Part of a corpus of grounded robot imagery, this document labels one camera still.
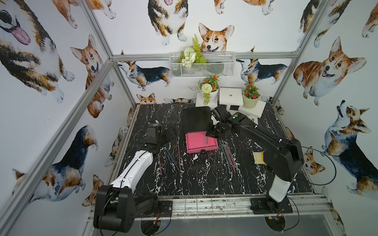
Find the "black drawer cabinet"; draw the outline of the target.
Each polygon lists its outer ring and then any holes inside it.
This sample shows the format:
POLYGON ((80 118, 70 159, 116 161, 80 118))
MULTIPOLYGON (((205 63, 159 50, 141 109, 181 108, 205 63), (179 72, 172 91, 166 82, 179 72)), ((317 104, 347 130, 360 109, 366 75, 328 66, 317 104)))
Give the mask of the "black drawer cabinet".
POLYGON ((183 133, 208 131, 213 125, 210 107, 186 108, 182 112, 183 133))

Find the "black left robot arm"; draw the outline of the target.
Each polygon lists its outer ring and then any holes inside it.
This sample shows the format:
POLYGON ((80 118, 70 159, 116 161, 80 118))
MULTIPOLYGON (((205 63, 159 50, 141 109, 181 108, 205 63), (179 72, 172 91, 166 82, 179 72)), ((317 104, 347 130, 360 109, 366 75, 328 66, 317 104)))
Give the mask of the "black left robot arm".
POLYGON ((172 216, 172 201, 160 201, 157 194, 151 193, 136 197, 134 192, 159 150, 176 136, 172 126, 164 129, 158 123, 148 125, 145 141, 139 145, 129 165, 111 184, 102 185, 97 191, 94 228, 100 232, 127 233, 136 218, 172 216))

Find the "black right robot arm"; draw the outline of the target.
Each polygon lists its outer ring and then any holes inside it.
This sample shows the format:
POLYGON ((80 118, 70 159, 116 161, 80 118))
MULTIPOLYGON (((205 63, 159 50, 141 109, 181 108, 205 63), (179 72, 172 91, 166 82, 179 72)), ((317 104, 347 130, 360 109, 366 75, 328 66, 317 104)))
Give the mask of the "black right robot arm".
POLYGON ((245 135, 256 142, 263 152, 253 154, 255 164, 265 164, 271 167, 275 177, 268 192, 268 203, 281 203, 294 178, 304 165, 301 143, 297 139, 288 140, 279 137, 256 124, 246 115, 236 112, 233 115, 223 105, 211 111, 217 124, 209 129, 207 136, 222 138, 224 134, 233 131, 245 135))

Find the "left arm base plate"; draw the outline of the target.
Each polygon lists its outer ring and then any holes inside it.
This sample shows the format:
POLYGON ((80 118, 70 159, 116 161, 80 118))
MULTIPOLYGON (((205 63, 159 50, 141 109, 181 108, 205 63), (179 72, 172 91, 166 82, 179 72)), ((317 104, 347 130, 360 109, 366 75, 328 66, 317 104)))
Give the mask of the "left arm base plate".
POLYGON ((144 201, 136 204, 136 210, 133 214, 134 218, 157 218, 170 217, 173 210, 172 201, 144 201))

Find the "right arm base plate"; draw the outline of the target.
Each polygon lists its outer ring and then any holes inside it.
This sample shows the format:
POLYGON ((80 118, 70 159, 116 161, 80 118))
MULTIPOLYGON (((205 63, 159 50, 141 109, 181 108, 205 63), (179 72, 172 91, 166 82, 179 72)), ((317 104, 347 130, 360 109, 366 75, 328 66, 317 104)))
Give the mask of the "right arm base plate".
POLYGON ((278 214, 279 212, 293 213, 288 197, 285 197, 279 203, 269 196, 263 198, 251 198, 250 203, 250 209, 254 214, 278 214))

